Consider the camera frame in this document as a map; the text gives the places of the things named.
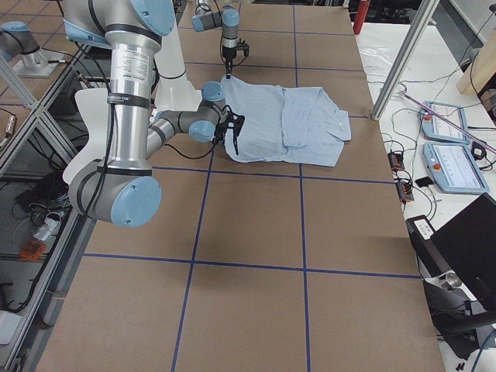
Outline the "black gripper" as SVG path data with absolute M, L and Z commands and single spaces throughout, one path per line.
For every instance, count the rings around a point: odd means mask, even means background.
M 247 58 L 250 55 L 250 45 L 241 38 L 221 38 L 220 51 L 226 69 L 226 78 L 230 79 L 232 77 L 233 68 L 235 67 L 234 60 L 236 59 L 238 52 L 242 52 L 244 58 Z
M 238 137 L 243 128 L 243 124 L 245 122 L 244 115 L 238 115 L 231 110 L 227 110 L 225 114 L 225 118 L 215 126 L 214 137 L 212 143 L 214 145 L 219 145 L 220 143 L 224 143 L 226 140 L 226 134 L 228 131 L 232 132 L 232 144 L 234 146 L 235 154 L 239 154 L 238 147 Z

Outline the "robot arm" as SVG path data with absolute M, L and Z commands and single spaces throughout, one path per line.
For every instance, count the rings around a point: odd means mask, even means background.
M 244 117 L 219 82 L 196 90 L 188 80 L 170 1 L 68 1 L 67 36 L 109 49 L 106 86 L 83 90 L 78 108 L 89 131 L 64 180 L 73 208 L 117 226 L 139 227 L 160 207 L 149 157 L 177 134 L 200 143 L 237 138 Z
M 234 67 L 250 55 L 250 45 L 239 36 L 239 21 L 239 11 L 234 5 L 195 1 L 195 13 L 191 17 L 193 29 L 196 32 L 221 29 L 219 54 L 226 69 L 226 79 L 230 79 Z

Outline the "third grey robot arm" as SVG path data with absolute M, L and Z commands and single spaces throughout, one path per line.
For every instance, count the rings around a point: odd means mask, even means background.
M 63 53 L 42 48 L 21 21 L 1 24 L 1 56 L 6 61 L 20 57 L 13 70 L 21 78 L 48 78 L 58 65 L 68 63 Z

